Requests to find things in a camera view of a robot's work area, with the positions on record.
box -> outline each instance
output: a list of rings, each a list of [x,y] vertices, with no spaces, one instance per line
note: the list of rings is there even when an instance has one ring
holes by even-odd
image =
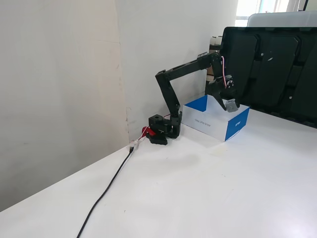
[[[246,125],[249,109],[240,105],[238,111],[229,113],[213,96],[205,95],[183,106],[182,123],[220,141],[226,141]]]

black cable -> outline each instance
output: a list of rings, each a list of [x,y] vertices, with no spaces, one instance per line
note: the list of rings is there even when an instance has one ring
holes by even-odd
[[[104,193],[100,196],[100,198],[98,198],[98,200],[94,203],[93,207],[90,209],[90,212],[88,213],[87,217],[86,217],[86,220],[83,224],[83,226],[81,227],[80,229],[80,232],[78,233],[78,236],[77,238],[80,238],[84,228],[85,228],[85,225],[86,223],[88,222],[88,219],[90,217],[90,215],[92,214],[94,208],[96,207],[96,205],[100,202],[100,200],[104,197],[104,195],[107,193],[107,191],[109,190],[109,188],[111,187],[113,181],[115,180],[115,178],[117,177],[118,173],[120,172],[122,166],[124,165],[124,163],[127,161],[127,159],[129,158],[129,156],[132,154],[133,152],[133,149],[134,147],[130,147],[130,151],[129,151],[129,154],[128,156],[124,159],[124,161],[122,162],[121,166],[119,167],[118,171],[115,173],[114,177],[112,178],[111,182],[109,183],[108,187],[105,189]]]

pink wire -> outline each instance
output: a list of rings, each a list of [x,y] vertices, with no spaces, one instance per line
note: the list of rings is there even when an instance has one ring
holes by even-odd
[[[223,84],[224,84],[224,87],[227,88],[227,82],[226,82],[226,77],[224,75],[224,57],[221,56],[222,58],[222,77],[223,77]]]

white wall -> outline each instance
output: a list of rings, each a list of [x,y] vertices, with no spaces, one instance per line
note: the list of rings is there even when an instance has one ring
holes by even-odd
[[[114,0],[0,0],[0,32],[1,211],[128,134]]]
[[[317,10],[317,0],[308,0],[306,11],[316,11]]]
[[[210,37],[234,26],[238,0],[117,0],[130,139],[148,117],[168,114],[155,75],[196,59]],[[184,103],[204,92],[206,71],[176,79]]]

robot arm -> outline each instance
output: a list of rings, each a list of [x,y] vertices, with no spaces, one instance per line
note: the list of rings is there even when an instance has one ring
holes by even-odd
[[[222,59],[219,53],[204,53],[198,55],[197,59],[194,61],[172,68],[168,71],[163,70],[157,73],[155,77],[170,111],[170,119],[165,119],[160,115],[154,115],[149,118],[149,127],[155,133],[155,135],[147,133],[147,138],[150,139],[151,143],[166,145],[166,136],[170,138],[177,138],[179,136],[182,112],[179,111],[180,104],[170,81],[186,74],[212,66],[215,80],[208,86],[211,95],[214,96],[225,111],[234,112],[238,110],[240,104],[235,100],[236,91],[234,89],[232,77],[226,77],[226,81],[223,80],[221,61]],[[225,105],[220,93],[229,94],[233,99],[227,101]]]

